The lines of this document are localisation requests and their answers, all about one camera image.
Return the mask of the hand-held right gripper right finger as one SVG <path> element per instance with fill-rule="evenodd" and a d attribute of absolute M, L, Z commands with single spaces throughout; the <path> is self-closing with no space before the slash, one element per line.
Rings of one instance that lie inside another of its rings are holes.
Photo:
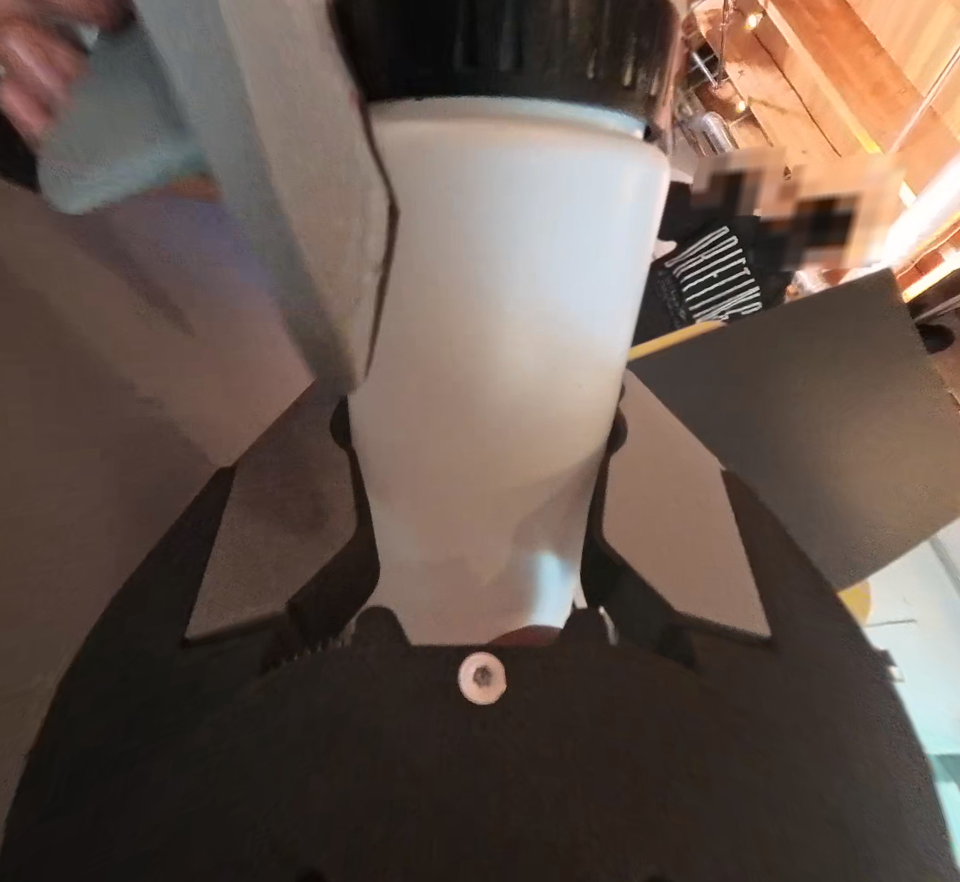
<path fill-rule="evenodd" d="M 582 591 L 618 642 L 691 646 L 696 630 L 769 640 L 718 460 L 632 372 L 593 495 Z"/>

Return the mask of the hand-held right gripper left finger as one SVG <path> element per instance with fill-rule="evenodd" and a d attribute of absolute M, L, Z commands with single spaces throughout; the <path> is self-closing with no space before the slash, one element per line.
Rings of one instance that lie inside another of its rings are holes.
<path fill-rule="evenodd" d="M 325 646 L 371 597 L 378 551 L 348 409 L 316 382 L 239 459 L 188 642 L 267 627 L 282 646 Z"/>

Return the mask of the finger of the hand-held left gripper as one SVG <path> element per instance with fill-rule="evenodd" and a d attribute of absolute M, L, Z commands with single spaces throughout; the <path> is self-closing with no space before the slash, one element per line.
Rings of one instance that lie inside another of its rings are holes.
<path fill-rule="evenodd" d="M 282 321 L 333 393 L 363 383 L 392 236 L 330 0 L 132 0 Z"/>

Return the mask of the white peg handle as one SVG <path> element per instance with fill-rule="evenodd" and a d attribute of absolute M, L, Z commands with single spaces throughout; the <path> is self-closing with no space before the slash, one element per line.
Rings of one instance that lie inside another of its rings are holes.
<path fill-rule="evenodd" d="M 670 0 L 334 0 L 395 208 L 349 399 L 415 645 L 561 626 L 670 182 Z"/>

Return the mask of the person's left hand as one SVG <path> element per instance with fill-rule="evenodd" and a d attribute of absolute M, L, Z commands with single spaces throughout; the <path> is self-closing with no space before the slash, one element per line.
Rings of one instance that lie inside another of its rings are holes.
<path fill-rule="evenodd" d="M 1 0 L 2 114 L 28 144 L 43 141 L 86 69 L 66 27 L 113 32 L 133 14 L 132 0 Z"/>

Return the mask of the black wooden book stand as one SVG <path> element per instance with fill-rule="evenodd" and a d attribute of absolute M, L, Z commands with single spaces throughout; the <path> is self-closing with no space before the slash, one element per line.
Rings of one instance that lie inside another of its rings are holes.
<path fill-rule="evenodd" d="M 628 367 L 837 589 L 958 521 L 958 408 L 889 271 Z"/>

